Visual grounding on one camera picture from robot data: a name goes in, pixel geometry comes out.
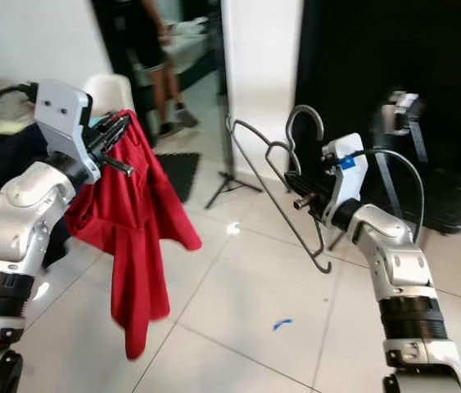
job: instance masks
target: metal hanger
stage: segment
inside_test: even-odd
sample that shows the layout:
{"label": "metal hanger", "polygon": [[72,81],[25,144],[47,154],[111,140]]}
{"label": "metal hanger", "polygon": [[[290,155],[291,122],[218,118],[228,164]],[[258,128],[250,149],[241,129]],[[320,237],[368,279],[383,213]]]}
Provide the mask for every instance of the metal hanger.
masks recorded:
{"label": "metal hanger", "polygon": [[310,115],[310,117],[314,120],[314,122],[317,125],[318,129],[318,135],[317,139],[318,141],[323,140],[323,135],[324,135],[324,126],[323,126],[323,121],[321,120],[321,116],[319,116],[319,113],[311,106],[308,105],[298,105],[294,106],[292,111],[290,112],[290,115],[288,116],[287,123],[285,124],[285,134],[287,136],[287,143],[285,142],[280,142],[280,141],[270,141],[267,137],[265,137],[258,129],[256,129],[254,126],[248,124],[246,121],[235,119],[233,123],[231,123],[230,115],[227,115],[225,119],[225,125],[228,130],[228,133],[230,133],[230,136],[232,137],[232,140],[237,146],[237,149],[241,152],[243,157],[245,158],[245,161],[247,164],[251,167],[252,172],[254,175],[257,177],[259,180],[261,187],[266,191],[266,193],[269,195],[270,199],[272,202],[275,204],[276,208],[278,209],[279,213],[281,216],[285,219],[287,225],[290,227],[290,229],[294,232],[294,234],[297,237],[297,240],[301,243],[303,248],[305,249],[306,253],[309,255],[309,257],[312,259],[312,262],[314,263],[315,267],[321,272],[321,273],[330,273],[332,270],[332,264],[330,261],[328,261],[328,264],[326,267],[323,267],[318,261],[317,258],[323,254],[324,251],[324,241],[323,241],[323,235],[321,233],[321,228],[319,227],[319,223],[316,219],[314,219],[315,227],[318,232],[318,238],[319,238],[319,249],[316,251],[312,251],[306,244],[305,240],[303,240],[303,237],[297,232],[296,227],[292,223],[292,221],[288,218],[287,214],[284,212],[282,207],[279,205],[278,201],[276,198],[273,196],[272,192],[269,190],[269,188],[266,186],[264,183],[263,178],[261,178],[260,174],[257,172],[257,169],[255,166],[252,164],[250,158],[248,155],[245,153],[243,150],[241,143],[236,138],[236,127],[238,125],[241,125],[245,129],[248,129],[252,133],[254,133],[259,139],[261,139],[264,144],[267,145],[267,150],[266,153],[264,154],[264,159],[266,162],[269,163],[270,168],[274,171],[274,173],[278,176],[279,180],[282,181],[282,183],[285,185],[285,187],[290,190],[290,186],[288,185],[286,179],[281,175],[281,172],[276,168],[276,166],[273,164],[273,162],[269,159],[270,152],[272,149],[275,147],[281,147],[282,149],[286,150],[290,159],[292,160],[292,163],[294,164],[296,168],[296,172],[298,175],[301,175],[301,165],[299,160],[297,159],[296,156],[296,143],[294,142],[294,137],[292,135],[292,127],[294,124],[294,120],[296,119],[296,116],[299,115],[300,113],[306,113],[307,115]]}

